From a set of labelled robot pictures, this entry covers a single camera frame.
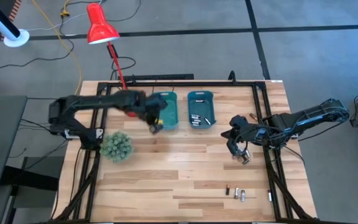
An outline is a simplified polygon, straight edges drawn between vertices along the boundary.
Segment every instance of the teal tray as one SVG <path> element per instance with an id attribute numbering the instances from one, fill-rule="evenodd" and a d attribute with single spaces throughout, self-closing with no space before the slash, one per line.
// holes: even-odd
<path id="1" fill-rule="evenodd" d="M 192 128 L 195 129 L 207 129 L 210 128 L 215 120 L 214 112 L 214 103 L 213 103 L 214 94 L 210 91 L 191 91 L 187 95 L 187 103 L 189 110 L 189 122 Z M 197 103 L 196 100 L 204 100 L 203 103 Z M 199 126 L 194 126 L 191 123 L 191 115 L 197 114 L 201 116 L 201 124 Z M 209 125 L 204 118 L 208 119 L 211 123 Z"/>
<path id="2" fill-rule="evenodd" d="M 172 91 L 157 92 L 167 103 L 167 107 L 160 111 L 159 119 L 163 121 L 164 129 L 175 129 L 178 125 L 177 94 Z"/>

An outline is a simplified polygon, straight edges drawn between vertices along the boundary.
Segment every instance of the red desk lamp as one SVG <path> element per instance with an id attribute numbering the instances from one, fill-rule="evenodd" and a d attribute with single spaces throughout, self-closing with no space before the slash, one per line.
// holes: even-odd
<path id="1" fill-rule="evenodd" d="M 110 43 L 110 41 L 118 39 L 119 33 L 117 30 L 108 24 L 103 8 L 98 3 L 91 3 L 86 7 L 88 11 L 89 20 L 91 22 L 91 28 L 88 31 L 88 44 L 100 44 L 107 42 L 110 53 L 114 60 L 114 63 L 117 65 L 117 70 L 119 73 L 119 78 L 122 82 L 122 88 L 124 90 L 127 89 L 124 77 L 122 76 L 121 68 L 118 64 L 117 55 L 114 52 L 114 49 Z"/>

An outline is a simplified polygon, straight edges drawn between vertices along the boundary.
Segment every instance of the succulent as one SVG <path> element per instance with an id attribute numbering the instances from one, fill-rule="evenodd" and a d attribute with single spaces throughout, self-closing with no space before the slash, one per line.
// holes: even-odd
<path id="1" fill-rule="evenodd" d="M 100 145 L 100 153 L 113 163 L 121 162 L 133 153 L 131 138 L 122 132 L 115 132 L 104 136 L 103 143 Z"/>

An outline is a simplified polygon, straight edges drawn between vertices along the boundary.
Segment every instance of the yellow cable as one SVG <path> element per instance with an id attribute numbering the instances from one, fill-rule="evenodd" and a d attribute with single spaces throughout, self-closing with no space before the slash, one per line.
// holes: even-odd
<path id="1" fill-rule="evenodd" d="M 69 16 L 70 13 L 66 10 L 66 7 L 67 7 L 67 3 L 69 2 L 70 0 L 66 0 L 64 6 L 63 6 L 63 12 L 60 13 L 61 16 Z"/>
<path id="2" fill-rule="evenodd" d="M 81 70 L 81 66 L 80 64 L 78 63 L 78 60 L 77 60 L 77 57 L 75 56 L 75 54 L 67 47 L 67 45 L 64 43 L 64 41 L 62 40 L 62 38 L 60 37 L 59 35 L 59 32 L 56 30 L 56 28 L 53 26 L 52 22 L 50 22 L 50 19 L 48 18 L 48 16 L 43 12 L 43 10 L 38 6 L 38 4 L 35 2 L 35 0 L 32 0 L 32 3 L 37 7 L 37 9 L 42 13 L 42 15 L 44 16 L 44 18 L 48 21 L 49 25 L 53 28 L 53 30 L 55 31 L 57 37 L 59 38 L 60 40 L 60 43 L 62 44 L 62 46 L 64 48 L 66 48 L 66 50 L 68 51 L 68 53 L 70 53 L 70 55 L 73 57 L 74 59 L 74 62 L 77 66 L 77 69 L 78 69 L 78 73 L 80 74 L 80 79 L 78 80 L 78 85 L 77 85 L 77 88 L 74 92 L 75 95 L 77 95 L 78 93 L 78 90 L 80 90 L 80 86 L 81 86 L 81 82 L 82 82 L 82 79 L 83 79 L 83 76 L 82 76 L 82 70 Z"/>

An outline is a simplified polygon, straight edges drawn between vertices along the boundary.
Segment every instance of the floor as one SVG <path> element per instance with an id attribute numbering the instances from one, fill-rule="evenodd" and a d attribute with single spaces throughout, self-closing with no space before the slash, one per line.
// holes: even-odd
<path id="1" fill-rule="evenodd" d="M 62 0 L 38 0 L 54 24 Z M 251 0 L 257 27 L 303 27 L 358 25 L 358 1 L 352 0 Z M 103 3 L 108 19 L 133 14 L 139 0 L 107 0 Z M 74 16 L 85 13 L 85 4 L 69 7 Z M 31 0 L 23 0 L 15 18 L 21 29 L 48 29 L 49 26 Z M 243 0 L 143 0 L 138 13 L 129 20 L 111 23 L 119 32 L 182 29 L 251 28 Z M 66 34 L 86 34 L 87 16 L 67 22 Z M 52 30 L 31 30 L 32 36 L 54 35 Z M 251 32 L 225 34 L 123 37 L 115 40 L 119 56 L 132 57 L 136 66 L 124 75 L 194 73 L 196 79 L 226 79 L 230 70 L 246 80 L 283 80 L 291 110 L 298 111 L 336 98 L 353 112 L 358 95 L 358 29 L 301 32 L 261 32 L 264 61 L 259 62 Z M 106 47 L 88 45 L 74 39 L 74 53 L 85 80 L 106 80 L 111 59 Z M 54 58 L 66 54 L 59 41 L 32 40 L 18 49 L 0 42 L 0 65 L 23 64 L 36 57 Z M 121 66 L 130 61 L 122 59 Z M 25 67 L 0 69 L 0 95 L 59 97 L 74 94 L 78 71 L 68 57 L 56 61 L 36 61 Z M 29 100 L 24 118 L 47 121 L 48 100 Z M 308 131 L 311 135 L 331 124 Z M 23 129 L 16 137 L 12 155 L 27 148 L 23 156 L 9 164 L 19 167 L 24 156 L 42 156 L 61 143 L 43 131 Z M 322 220 L 358 223 L 358 128 L 345 123 L 313 139 L 301 142 L 313 200 Z M 53 156 L 63 156 L 64 150 Z M 48 208 L 18 211 L 16 223 L 45 221 Z"/>

